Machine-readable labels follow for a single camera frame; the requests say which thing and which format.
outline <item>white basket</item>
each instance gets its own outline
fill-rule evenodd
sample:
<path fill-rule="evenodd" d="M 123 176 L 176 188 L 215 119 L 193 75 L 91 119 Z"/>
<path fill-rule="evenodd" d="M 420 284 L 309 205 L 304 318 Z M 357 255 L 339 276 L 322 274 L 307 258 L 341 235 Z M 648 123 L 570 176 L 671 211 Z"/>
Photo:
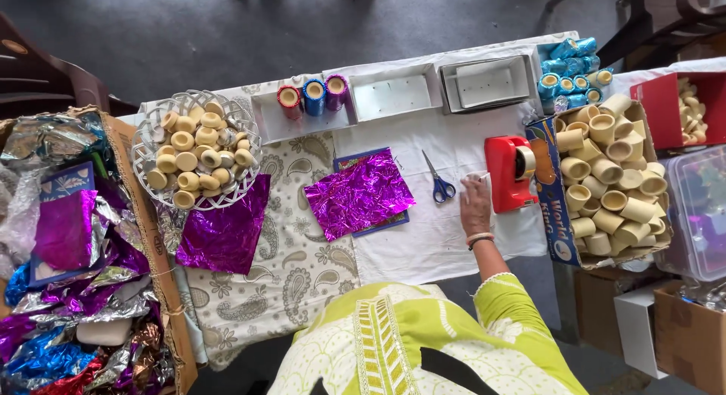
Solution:
<path fill-rule="evenodd" d="M 194 106 L 202 106 L 207 102 L 217 102 L 224 110 L 224 119 L 233 118 L 236 121 L 246 120 L 249 124 L 241 128 L 247 133 L 247 139 L 250 141 L 250 153 L 252 154 L 252 165 L 242 172 L 243 179 L 238 183 L 237 188 L 228 194 L 222 194 L 216 197 L 200 198 L 194 205 L 193 209 L 200 211 L 208 211 L 214 208 L 225 208 L 236 203 L 240 198 L 247 195 L 247 191 L 255 182 L 257 174 L 260 172 L 260 157 L 262 156 L 260 132 L 254 117 L 249 110 L 245 110 L 242 105 L 234 100 L 229 100 L 219 94 L 210 91 L 189 90 L 184 93 L 174 94 L 170 99 L 164 99 L 156 102 L 156 106 L 146 112 L 145 119 L 141 121 L 136 133 L 132 139 L 131 161 L 133 161 L 133 172 L 136 173 L 141 185 L 153 198 L 159 200 L 164 205 L 175 206 L 172 202 L 174 190 L 172 189 L 153 189 L 149 186 L 144 172 L 145 163 L 156 162 L 156 152 L 159 150 L 159 144 L 151 139 L 151 130 L 154 125 L 159 124 L 161 118 L 169 111 L 175 111 L 179 115 L 187 115 Z"/>

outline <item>clear plastic box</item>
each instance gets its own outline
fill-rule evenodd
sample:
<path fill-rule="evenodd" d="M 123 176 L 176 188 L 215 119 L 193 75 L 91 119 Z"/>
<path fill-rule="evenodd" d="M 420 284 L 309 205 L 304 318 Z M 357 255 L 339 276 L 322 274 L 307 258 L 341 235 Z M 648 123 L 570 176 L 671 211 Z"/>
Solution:
<path fill-rule="evenodd" d="M 658 268 L 704 282 L 726 277 L 726 146 L 661 163 L 674 235 L 670 248 L 656 254 Z"/>

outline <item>floor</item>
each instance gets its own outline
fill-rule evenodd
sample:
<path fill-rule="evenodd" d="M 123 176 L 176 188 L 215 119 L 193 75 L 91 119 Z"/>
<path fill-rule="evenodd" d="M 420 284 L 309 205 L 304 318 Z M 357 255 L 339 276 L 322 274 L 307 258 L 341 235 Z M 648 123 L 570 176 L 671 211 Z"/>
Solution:
<path fill-rule="evenodd" d="M 543 20 L 546 1 L 0 0 L 0 11 L 38 47 L 139 103 L 188 88 L 254 84 L 563 30 L 603 43 L 622 23 L 616 0 L 567 0 Z M 509 264 L 546 323 L 559 327 L 549 260 L 516 258 Z M 479 282 L 473 275 L 440 286 L 473 311 L 468 293 Z M 224 372 L 201 370 L 191 394 L 244 395 L 252 381 L 275 376 L 289 344 L 287 337 L 251 345 Z M 590 347 L 561 348 L 592 393 L 702 393 L 671 377 L 644 391 L 602 389 L 626 381 L 631 369 Z"/>

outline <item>tape roll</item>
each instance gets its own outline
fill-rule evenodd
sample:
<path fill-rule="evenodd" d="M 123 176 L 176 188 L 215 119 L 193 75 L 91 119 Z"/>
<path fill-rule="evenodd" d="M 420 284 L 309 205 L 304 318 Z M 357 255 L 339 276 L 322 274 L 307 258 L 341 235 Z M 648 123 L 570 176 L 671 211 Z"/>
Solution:
<path fill-rule="evenodd" d="M 514 179 L 520 181 L 524 178 L 531 178 L 534 175 L 534 169 L 537 167 L 537 160 L 534 153 L 527 146 L 516 147 L 514 157 Z"/>

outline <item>chair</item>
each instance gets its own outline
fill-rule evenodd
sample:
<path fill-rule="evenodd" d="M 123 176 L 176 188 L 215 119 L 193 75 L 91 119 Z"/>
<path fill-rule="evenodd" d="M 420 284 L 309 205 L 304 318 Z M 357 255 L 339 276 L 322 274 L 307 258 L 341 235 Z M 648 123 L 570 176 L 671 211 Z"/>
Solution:
<path fill-rule="evenodd" d="M 94 104 L 112 115 L 137 113 L 139 105 L 108 95 L 94 75 L 34 47 L 0 12 L 0 119 L 62 112 Z"/>
<path fill-rule="evenodd" d="M 682 48 L 726 30 L 726 22 L 720 22 L 726 6 L 708 8 L 708 2 L 630 0 L 630 19 L 597 52 L 600 64 L 605 67 L 625 58 L 625 70 L 669 65 Z"/>

